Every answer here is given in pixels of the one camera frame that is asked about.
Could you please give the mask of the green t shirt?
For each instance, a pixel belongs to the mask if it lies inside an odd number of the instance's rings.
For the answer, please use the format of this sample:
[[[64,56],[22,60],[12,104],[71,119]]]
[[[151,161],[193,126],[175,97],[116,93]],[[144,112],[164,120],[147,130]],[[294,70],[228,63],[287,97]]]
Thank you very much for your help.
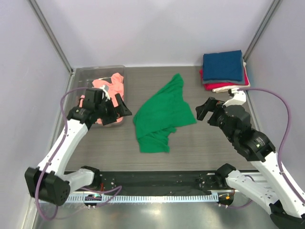
[[[178,73],[148,99],[133,117],[141,153],[169,153],[169,135],[196,119],[183,98],[184,81]]]

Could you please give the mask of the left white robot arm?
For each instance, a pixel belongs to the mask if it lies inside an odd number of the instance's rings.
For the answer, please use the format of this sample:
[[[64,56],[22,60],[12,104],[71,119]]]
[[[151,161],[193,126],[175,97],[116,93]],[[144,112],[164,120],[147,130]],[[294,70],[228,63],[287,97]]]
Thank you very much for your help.
[[[31,197],[61,206],[73,191],[100,188],[102,179],[96,168],[82,166],[76,172],[67,175],[64,172],[76,146],[97,120],[108,125],[132,115],[120,94],[116,94],[115,99],[116,105],[105,89],[85,90],[84,98],[64,115],[64,128],[49,153],[36,168],[26,170],[25,180]]]

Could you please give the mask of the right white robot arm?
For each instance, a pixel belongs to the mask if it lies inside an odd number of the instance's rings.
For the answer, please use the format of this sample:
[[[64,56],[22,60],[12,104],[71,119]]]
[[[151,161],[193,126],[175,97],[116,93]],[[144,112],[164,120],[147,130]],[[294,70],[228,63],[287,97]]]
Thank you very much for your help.
[[[252,128],[251,116],[242,105],[243,102],[234,99],[224,102],[210,97],[196,107],[196,118],[202,121],[211,112],[207,123],[222,130],[237,153],[260,172],[270,189],[246,178],[230,164],[216,170],[217,180],[262,207],[279,229],[303,229],[305,205],[286,183],[275,146],[264,133]]]

